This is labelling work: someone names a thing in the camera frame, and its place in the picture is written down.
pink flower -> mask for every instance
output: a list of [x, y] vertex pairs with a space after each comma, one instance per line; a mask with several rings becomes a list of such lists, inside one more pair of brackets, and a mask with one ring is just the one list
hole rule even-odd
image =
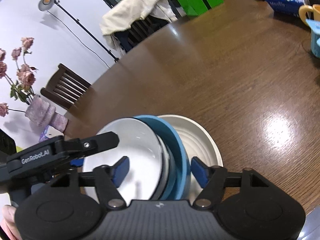
[[27, 71], [31, 71], [30, 66], [28, 64], [23, 64], [21, 65], [21, 72], [27, 72]]
[[9, 114], [9, 109], [7, 103], [0, 104], [0, 116], [5, 117], [6, 114]]
[[18, 79], [23, 85], [23, 89], [28, 90], [36, 81], [35, 75], [32, 72], [17, 72]]
[[0, 61], [0, 79], [5, 76], [5, 72], [7, 71], [7, 64], [3, 61]]
[[21, 47], [13, 49], [11, 56], [12, 60], [18, 60], [18, 57], [21, 55]]
[[4, 60], [5, 54], [6, 54], [5, 50], [4, 49], [0, 49], [0, 61]]
[[21, 41], [22, 41], [22, 46], [24, 47], [24, 51], [30, 49], [30, 47], [32, 46], [33, 44], [33, 40], [34, 38], [32, 37], [24, 37], [24, 38], [21, 38]]

lamp stand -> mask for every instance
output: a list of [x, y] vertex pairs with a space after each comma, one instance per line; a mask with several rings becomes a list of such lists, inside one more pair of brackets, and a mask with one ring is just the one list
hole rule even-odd
[[82, 29], [84, 29], [86, 31], [86, 33], [88, 33], [101, 47], [103, 47], [105, 49], [106, 52], [108, 52], [108, 54], [113, 57], [113, 59], [115, 60], [115, 62], [117, 62], [119, 60], [119, 58], [115, 57], [111, 51], [109, 49], [107, 49], [100, 41], [98, 41], [98, 39], [93, 36], [80, 22], [78, 19], [75, 19], [70, 13], [68, 13], [60, 4], [59, 1], [54, 0], [54, 3], [61, 9], [63, 10], [66, 14], [68, 14], [70, 16], [71, 19], [73, 19]]

human hand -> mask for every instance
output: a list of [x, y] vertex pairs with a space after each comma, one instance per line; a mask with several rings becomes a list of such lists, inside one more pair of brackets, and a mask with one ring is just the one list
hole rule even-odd
[[3, 231], [7, 234], [10, 240], [22, 240], [16, 224], [14, 223], [14, 214], [16, 208], [13, 206], [5, 205], [2, 208], [3, 220], [0, 223]]

white plate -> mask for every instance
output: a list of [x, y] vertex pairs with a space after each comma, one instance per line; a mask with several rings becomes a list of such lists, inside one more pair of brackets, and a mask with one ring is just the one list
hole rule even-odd
[[[114, 165], [128, 156], [130, 168], [118, 191], [129, 205], [132, 199], [150, 199], [162, 172], [162, 147], [153, 130], [140, 120], [122, 118], [107, 124], [98, 134], [113, 131], [119, 136], [118, 147], [84, 159], [83, 171]], [[87, 195], [98, 201], [94, 187], [86, 187]]]
[[158, 200], [162, 194], [162, 192], [164, 191], [165, 186], [167, 185], [167, 181], [168, 181], [168, 176], [169, 176], [169, 161], [170, 161], [170, 157], [169, 157], [169, 153], [167, 151], [167, 148], [163, 142], [163, 140], [159, 137], [158, 140], [160, 142], [160, 145], [162, 147], [162, 174], [161, 174], [161, 178], [159, 180], [159, 184], [158, 187], [156, 188], [155, 192], [153, 193], [152, 196], [152, 200]]
[[[192, 157], [196, 156], [207, 166], [223, 166], [217, 145], [201, 125], [187, 117], [175, 114], [165, 114], [159, 117], [166, 120], [177, 131], [190, 161]], [[202, 188], [193, 174], [191, 174], [191, 185], [188, 195], [191, 204], [201, 191]]]

white towel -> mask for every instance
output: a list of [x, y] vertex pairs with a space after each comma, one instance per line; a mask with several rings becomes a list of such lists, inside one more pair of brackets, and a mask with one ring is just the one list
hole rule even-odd
[[123, 54], [120, 42], [113, 33], [130, 29], [133, 22], [144, 20], [148, 15], [168, 22], [177, 20], [168, 0], [121, 0], [102, 17], [100, 24], [108, 46]]

